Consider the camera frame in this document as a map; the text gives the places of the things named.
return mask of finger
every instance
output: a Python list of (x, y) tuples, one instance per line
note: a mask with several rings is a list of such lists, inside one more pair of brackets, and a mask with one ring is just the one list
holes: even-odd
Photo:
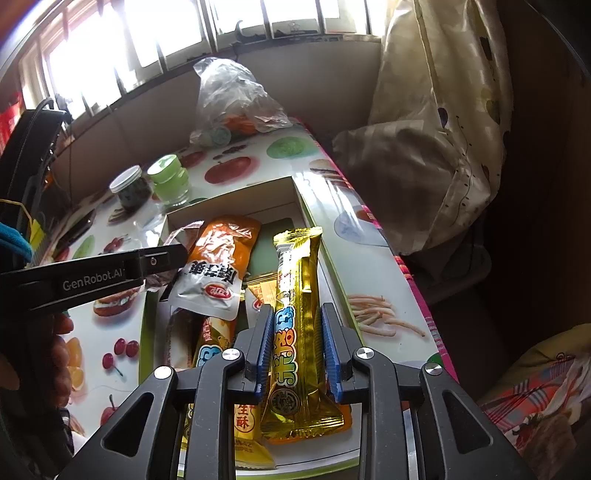
[(4, 355), (0, 353), (0, 387), (7, 390), (18, 390), (21, 382), (17, 373)]
[(70, 352), (62, 337), (56, 336), (51, 346), (51, 360), (57, 368), (65, 367), (70, 360)]
[(64, 395), (60, 397), (56, 397), (56, 407), (57, 408), (66, 408), (68, 406), (68, 401), (70, 400), (69, 395)]
[(53, 329), (54, 333), (57, 335), (65, 335), (70, 333), (74, 329), (74, 322), (70, 316), (66, 313), (57, 313), (54, 315), (55, 318), (55, 327)]
[(58, 396), (70, 396), (70, 392), (72, 391), (72, 380), (70, 379), (70, 372), (67, 368), (58, 370), (54, 380), (54, 386)]

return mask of white jar lid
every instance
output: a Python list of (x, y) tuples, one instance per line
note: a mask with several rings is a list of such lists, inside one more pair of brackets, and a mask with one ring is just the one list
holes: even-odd
[(109, 188), (113, 193), (119, 193), (121, 190), (131, 185), (141, 176), (142, 169), (139, 167), (139, 165), (134, 165), (133, 167), (130, 167), (127, 170), (125, 170), (123, 173), (117, 175), (115, 177), (115, 180), (113, 180), (109, 185)]

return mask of french fries print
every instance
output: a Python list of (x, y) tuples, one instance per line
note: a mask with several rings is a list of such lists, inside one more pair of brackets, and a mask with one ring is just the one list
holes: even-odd
[(426, 333), (419, 327), (396, 317), (393, 305), (384, 297), (373, 295), (348, 295), (349, 305), (359, 326), (365, 333), (386, 337), (396, 335), (396, 327), (403, 327), (424, 337)]

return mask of orange snack packet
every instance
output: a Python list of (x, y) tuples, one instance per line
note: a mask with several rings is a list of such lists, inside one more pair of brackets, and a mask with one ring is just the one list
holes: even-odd
[(224, 215), (212, 220), (195, 243), (168, 301), (222, 320), (238, 315), (242, 279), (261, 229), (251, 218)]

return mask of curtain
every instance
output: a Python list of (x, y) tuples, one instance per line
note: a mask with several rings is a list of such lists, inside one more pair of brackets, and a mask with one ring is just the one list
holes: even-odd
[(512, 112), (496, 0), (389, 0), (367, 127), (335, 159), (410, 254), (460, 235), (495, 197)]

